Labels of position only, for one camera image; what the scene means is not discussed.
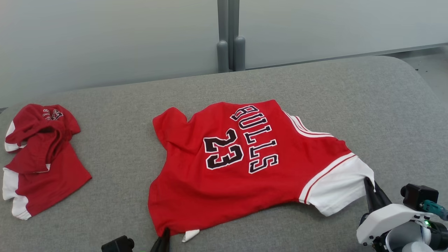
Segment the red Bulls 23 jersey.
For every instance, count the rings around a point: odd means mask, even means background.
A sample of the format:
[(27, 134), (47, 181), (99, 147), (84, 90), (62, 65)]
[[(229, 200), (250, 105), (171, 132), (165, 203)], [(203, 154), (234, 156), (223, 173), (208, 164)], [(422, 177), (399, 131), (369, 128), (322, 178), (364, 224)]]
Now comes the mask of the red Bulls 23 jersey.
[(279, 204), (313, 205), (331, 216), (365, 195), (374, 171), (343, 140), (312, 131), (275, 100), (219, 102), (190, 120), (175, 107), (153, 119), (166, 150), (149, 188), (158, 236), (184, 242), (216, 225)]

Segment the red shorts with white stripes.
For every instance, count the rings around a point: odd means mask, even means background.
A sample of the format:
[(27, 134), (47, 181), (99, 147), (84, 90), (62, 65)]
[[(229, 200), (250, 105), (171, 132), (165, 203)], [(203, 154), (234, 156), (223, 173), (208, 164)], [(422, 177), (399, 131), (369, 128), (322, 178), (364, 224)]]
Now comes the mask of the red shorts with white stripes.
[(12, 200), (14, 217), (34, 217), (92, 179), (70, 142), (80, 131), (61, 105), (29, 104), (13, 118), (4, 146), (14, 158), (3, 168), (2, 196)]

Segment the grey partition post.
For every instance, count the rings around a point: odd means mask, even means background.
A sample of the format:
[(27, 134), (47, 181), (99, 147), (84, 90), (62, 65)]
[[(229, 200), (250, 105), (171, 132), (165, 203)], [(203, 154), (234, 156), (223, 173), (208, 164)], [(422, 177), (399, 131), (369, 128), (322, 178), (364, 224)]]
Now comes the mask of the grey partition post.
[(245, 71), (245, 38), (242, 36), (233, 41), (233, 70)]
[(217, 43), (218, 73), (229, 72), (229, 46), (225, 40)]

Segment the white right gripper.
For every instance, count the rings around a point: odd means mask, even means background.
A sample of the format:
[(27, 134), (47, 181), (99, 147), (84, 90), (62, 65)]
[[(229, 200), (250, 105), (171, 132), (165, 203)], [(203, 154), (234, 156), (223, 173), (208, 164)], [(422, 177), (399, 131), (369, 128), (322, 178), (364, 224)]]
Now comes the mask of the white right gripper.
[(368, 215), (357, 228), (357, 241), (372, 245), (377, 237), (386, 235), (387, 246), (404, 246), (412, 242), (426, 243), (421, 222), (424, 212), (415, 211), (392, 201), (378, 185), (368, 177), (364, 178)]

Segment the grey fabric sofa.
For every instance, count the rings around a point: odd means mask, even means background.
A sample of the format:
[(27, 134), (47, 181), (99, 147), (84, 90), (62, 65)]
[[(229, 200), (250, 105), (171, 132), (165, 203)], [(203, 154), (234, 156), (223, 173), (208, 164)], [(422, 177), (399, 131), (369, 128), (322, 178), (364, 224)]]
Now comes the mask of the grey fabric sofa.
[(217, 102), (275, 99), (304, 125), (344, 140), (375, 172), (395, 203), (408, 184), (439, 191), (448, 208), (448, 107), (406, 62), (388, 56), (335, 59), (278, 68), (89, 88), (36, 98), (62, 105), (80, 124), (71, 143), (92, 179), (54, 207), (19, 220), (1, 195), (0, 252), (101, 252), (120, 236), (134, 252), (157, 239), (147, 209), (165, 162), (152, 119), (170, 107), (187, 118)]

